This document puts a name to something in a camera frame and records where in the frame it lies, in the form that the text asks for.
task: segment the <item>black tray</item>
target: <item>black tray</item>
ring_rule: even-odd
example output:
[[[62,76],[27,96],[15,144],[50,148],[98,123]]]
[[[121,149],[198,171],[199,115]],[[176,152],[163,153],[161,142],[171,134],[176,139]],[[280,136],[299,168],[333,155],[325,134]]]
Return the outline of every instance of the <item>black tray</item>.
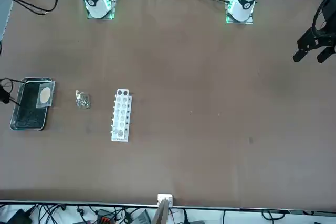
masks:
[[[51,82],[50,78],[24,78],[17,93],[17,102],[12,115],[11,129],[40,131],[44,128],[48,107],[36,108],[36,101],[40,84]]]

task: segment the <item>brown table surface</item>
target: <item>brown table surface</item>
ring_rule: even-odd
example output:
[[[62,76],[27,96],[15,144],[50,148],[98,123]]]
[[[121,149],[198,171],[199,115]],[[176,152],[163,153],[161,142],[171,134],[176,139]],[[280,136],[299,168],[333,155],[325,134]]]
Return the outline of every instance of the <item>brown table surface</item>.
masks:
[[[118,0],[112,22],[81,0],[15,4],[1,76],[56,91],[43,131],[11,131],[1,105],[0,197],[335,210],[336,59],[291,59],[320,1],[258,0],[253,25],[212,0]],[[128,143],[111,141],[117,88],[133,93]]]

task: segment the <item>floor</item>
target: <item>floor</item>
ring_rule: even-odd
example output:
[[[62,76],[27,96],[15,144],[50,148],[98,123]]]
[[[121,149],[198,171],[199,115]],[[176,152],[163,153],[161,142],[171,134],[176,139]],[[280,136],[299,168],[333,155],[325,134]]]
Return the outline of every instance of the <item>floor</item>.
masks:
[[[7,222],[13,216],[13,214],[19,210],[20,208],[23,210],[28,210],[31,205],[10,205],[5,206],[0,209],[0,221]],[[89,207],[81,207],[84,210],[84,220],[89,223],[94,223],[97,219],[95,213],[90,210]],[[113,212],[114,208],[107,208],[102,207],[102,209],[106,211]],[[135,208],[127,209],[127,212],[132,212]],[[133,220],[142,213],[145,209],[138,209],[132,214]],[[169,214],[168,224],[182,224],[184,223],[184,213],[182,209],[171,209],[174,219]],[[147,209],[149,217],[151,220],[155,215],[155,209]],[[237,211],[226,211],[225,218],[223,222],[223,211],[217,210],[187,210],[187,216],[189,222],[193,221],[203,221],[204,224],[271,224],[271,221],[265,220],[261,213],[258,212],[237,212]],[[33,223],[38,223],[38,214],[39,209],[36,209],[30,218],[32,219]],[[281,214],[272,214],[274,218],[280,217]],[[41,220],[41,223],[45,223],[47,215]],[[62,211],[58,209],[53,214],[54,219],[56,220],[57,224],[72,224],[72,223],[79,223],[83,222],[81,216],[77,213],[76,206],[67,206],[67,208]],[[336,217],[325,217],[325,216],[308,216],[308,215],[295,215],[295,214],[287,214],[281,220],[275,220],[275,224],[332,224],[336,222]]]

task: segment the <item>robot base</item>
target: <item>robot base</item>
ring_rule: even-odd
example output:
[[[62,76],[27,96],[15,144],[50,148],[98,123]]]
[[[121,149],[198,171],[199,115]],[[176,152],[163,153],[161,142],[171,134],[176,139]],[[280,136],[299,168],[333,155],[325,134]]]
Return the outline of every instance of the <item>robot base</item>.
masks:
[[[253,9],[252,9],[252,12],[251,12],[251,16],[244,22],[239,22],[237,20],[235,20],[234,18],[231,17],[231,15],[228,14],[228,10],[231,8],[231,4],[227,4],[225,3],[225,22],[227,24],[230,24],[230,23],[237,23],[237,24],[253,24]]]
[[[112,6],[111,11],[109,11],[104,17],[100,18],[103,20],[113,20],[115,18],[115,11],[116,11],[116,5],[117,5],[117,0],[108,0],[108,5]],[[88,12],[88,19],[96,19],[91,16],[91,14]]]

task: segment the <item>small glass bottle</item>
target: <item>small glass bottle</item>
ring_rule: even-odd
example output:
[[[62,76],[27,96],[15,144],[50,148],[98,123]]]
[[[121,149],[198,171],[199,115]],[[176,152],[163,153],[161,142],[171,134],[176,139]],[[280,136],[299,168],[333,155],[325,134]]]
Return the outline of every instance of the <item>small glass bottle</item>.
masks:
[[[76,90],[76,104],[81,109],[88,109],[91,106],[89,95]]]

